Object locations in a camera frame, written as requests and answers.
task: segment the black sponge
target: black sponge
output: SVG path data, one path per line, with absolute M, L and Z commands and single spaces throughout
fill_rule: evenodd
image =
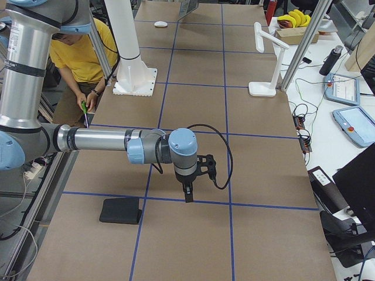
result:
M 142 215 L 142 210 L 139 210 L 138 207 L 138 197 L 105 199 L 99 221 L 115 224 L 138 224 Z

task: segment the power strip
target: power strip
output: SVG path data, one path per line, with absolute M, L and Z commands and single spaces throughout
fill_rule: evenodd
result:
M 39 171 L 43 168 L 42 165 L 33 162 L 31 164 L 31 169 L 25 172 L 25 178 L 28 180 L 34 179 L 34 177 L 39 173 Z

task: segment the small white object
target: small white object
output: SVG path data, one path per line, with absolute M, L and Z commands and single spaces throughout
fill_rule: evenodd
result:
M 166 22 L 161 22 L 161 21 L 159 21 L 159 22 L 155 22 L 155 23 L 154 23 L 154 26 L 155 26 L 156 28 L 166 28 L 166 27 L 168 26 L 168 24 L 167 24 Z

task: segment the desk lamp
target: desk lamp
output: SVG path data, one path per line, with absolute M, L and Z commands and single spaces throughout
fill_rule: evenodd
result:
M 264 52 L 263 37 L 270 39 L 272 42 L 279 45 L 281 47 L 281 50 L 280 50 L 279 58 L 277 60 L 276 68 L 274 71 L 274 75 L 272 76 L 271 82 L 250 82 L 248 84 L 248 90 L 249 90 L 250 95 L 253 95 L 255 97 L 274 97 L 276 95 L 276 83 L 280 74 L 284 51 L 286 49 L 289 49 L 289 45 L 273 37 L 267 32 L 264 32 L 259 22 L 254 23 L 254 31 L 255 31 L 255 46 L 258 52 L 260 53 Z

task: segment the white cable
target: white cable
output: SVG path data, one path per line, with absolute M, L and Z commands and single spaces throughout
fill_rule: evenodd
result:
M 35 238 L 34 238 L 34 235 L 32 234 L 32 232 L 29 230 L 29 229 L 27 229 L 26 227 L 23 227 L 23 226 L 21 226 L 21 225 L 16 225 L 16 224 L 13 224 L 13 223 L 11 223 L 11 222 L 9 222 L 9 221 L 7 221 L 7 220 L 5 220 L 5 219 L 3 219 L 3 218 L 0 218 L 0 220 L 2 220 L 2 221 L 4 221 L 4 222 L 6 222 L 6 223 L 8 223 L 8 224 L 10 224 L 10 225 L 13 225 L 14 227 L 21 227 L 22 229 L 24 229 L 25 231 L 27 231 L 29 234 L 30 234 L 30 236 L 31 236 L 31 238 L 33 239 L 33 242 L 34 242 L 34 245 L 35 245 L 35 255 L 34 255 L 34 257 L 31 259 L 31 261 L 24 267 L 24 268 L 22 268 L 19 272 L 17 272 L 17 273 L 15 273 L 15 274 L 12 274 L 12 275 L 0 275 L 0 277 L 1 278 L 13 278 L 13 277 L 15 277 L 15 276 L 17 276 L 17 275 L 20 275 L 22 272 L 24 272 L 34 261 L 35 261 L 35 259 L 36 259 L 36 256 L 38 255 L 38 245 L 37 245 L 37 243 L 36 243 L 36 241 L 35 241 Z
M 35 174 L 35 177 L 40 173 L 41 170 L 43 170 L 43 168 L 40 169 L 40 170 Z M 24 184 L 25 190 L 23 191 L 23 195 L 22 195 L 22 199 L 21 199 L 21 201 L 20 201 L 20 202 L 14 207 L 14 208 L 12 208 L 12 209 L 10 209 L 9 211 L 7 211 L 7 212 L 1 214 L 1 215 L 0 215 L 0 218 L 2 218 L 2 217 L 4 217 L 4 216 L 10 214 L 11 212 L 15 211 L 15 210 L 16 210 L 17 208 L 19 208 L 19 206 L 21 206 L 21 204 L 23 203 L 23 201 L 24 201 L 24 199 L 25 199 L 25 197 L 26 197 L 26 191 L 27 191 L 29 185 L 30 185 L 31 182 L 32 182 L 32 180 L 31 180 L 31 181 L 26 185 L 26 181 L 25 181 L 25 173 L 26 173 L 26 172 L 23 172 L 23 173 L 22 173 L 23 184 Z

